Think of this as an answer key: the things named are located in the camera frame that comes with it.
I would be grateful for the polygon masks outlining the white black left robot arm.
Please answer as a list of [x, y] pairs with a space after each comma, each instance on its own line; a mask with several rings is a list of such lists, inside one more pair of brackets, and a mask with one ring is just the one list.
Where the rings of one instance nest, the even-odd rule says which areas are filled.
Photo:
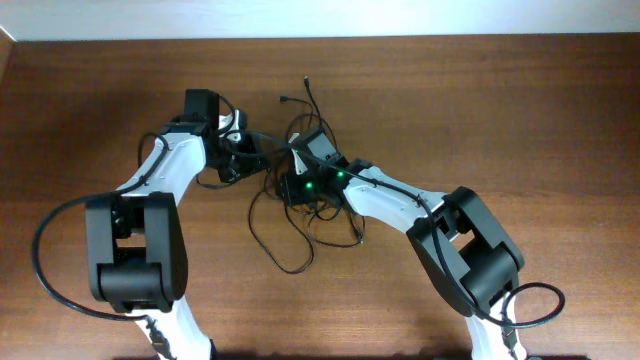
[[213, 341], [187, 303], [188, 258], [177, 206], [207, 166], [232, 184], [259, 171], [240, 115], [170, 123], [113, 194], [86, 204], [89, 286], [98, 301], [135, 322], [162, 359], [213, 359]]

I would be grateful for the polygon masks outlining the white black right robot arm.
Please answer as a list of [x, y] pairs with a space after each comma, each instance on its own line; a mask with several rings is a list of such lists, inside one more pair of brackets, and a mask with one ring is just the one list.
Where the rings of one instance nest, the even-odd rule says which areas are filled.
[[524, 257], [467, 187], [429, 192], [362, 161], [297, 161], [280, 178], [287, 202], [336, 202], [404, 233], [432, 285], [465, 318], [474, 359], [524, 359], [514, 301]]

